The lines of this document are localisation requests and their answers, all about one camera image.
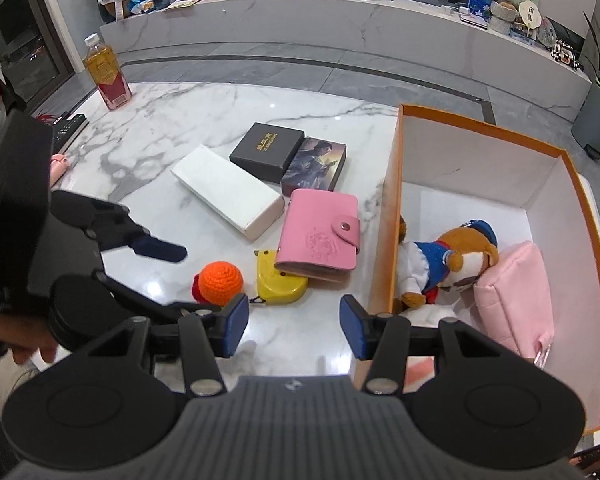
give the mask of pink wallet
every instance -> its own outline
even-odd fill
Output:
[[[320,189],[296,189],[282,226],[275,267],[298,276],[343,282],[360,250],[358,199]]]
[[[542,367],[554,337],[554,314],[538,246],[522,242],[500,252],[500,261],[475,283],[474,295],[487,335]]]

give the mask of blue hat on plush toy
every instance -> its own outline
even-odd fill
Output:
[[[490,244],[493,244],[496,247],[498,246],[496,233],[493,232],[491,226],[484,220],[469,220],[466,224],[463,224],[462,227],[470,227],[471,229],[475,229],[479,233],[482,233]]]

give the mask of open cardboard box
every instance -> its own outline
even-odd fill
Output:
[[[600,225],[569,155],[491,124],[403,105],[389,159],[368,311],[394,305],[398,219],[408,240],[435,240],[471,219],[491,224],[500,250],[542,251],[555,336],[544,370],[582,401],[600,430]],[[358,365],[356,382],[365,374]]]

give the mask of person's arm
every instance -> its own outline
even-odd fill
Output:
[[[36,350],[47,363],[56,357],[58,343],[46,327],[46,320],[30,316],[0,314],[0,341],[13,351],[16,364],[24,364]]]

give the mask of gray floor tile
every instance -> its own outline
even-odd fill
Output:
[[[593,447],[593,436],[592,435],[583,436],[580,439],[578,445],[576,446],[576,453],[587,450],[591,447]]]
[[[244,83],[318,91],[330,68],[275,61],[196,60],[126,65],[129,82]]]
[[[535,104],[489,88],[496,124],[565,149],[589,181],[600,212],[600,160],[593,161],[571,135],[571,123]]]
[[[288,43],[223,43],[212,54],[291,57],[293,59],[312,59],[336,63],[344,52],[339,48]]]
[[[275,61],[200,60],[178,81],[234,82],[317,92],[331,68]]]
[[[489,99],[487,85],[484,83],[416,63],[409,63],[391,57],[364,54],[362,52],[352,52],[350,50],[345,51],[344,55],[340,58],[340,63],[413,77],[414,79],[446,86],[447,88],[452,88],[453,90],[458,90],[465,94],[479,97],[480,99]]]
[[[74,74],[58,90],[53,92],[49,99],[38,107],[34,115],[59,115],[67,110],[71,110],[95,88],[96,85],[93,79],[91,79],[89,72],[84,70],[79,74]]]
[[[376,75],[335,69],[320,90],[389,106],[417,104],[483,120],[478,103],[424,86]]]
[[[138,59],[164,59],[183,56],[206,56],[211,54],[221,43],[196,43],[187,45],[159,46],[144,48],[132,52],[117,54],[118,61],[124,64]]]
[[[177,81],[195,61],[154,61],[122,67],[129,83],[167,83]]]

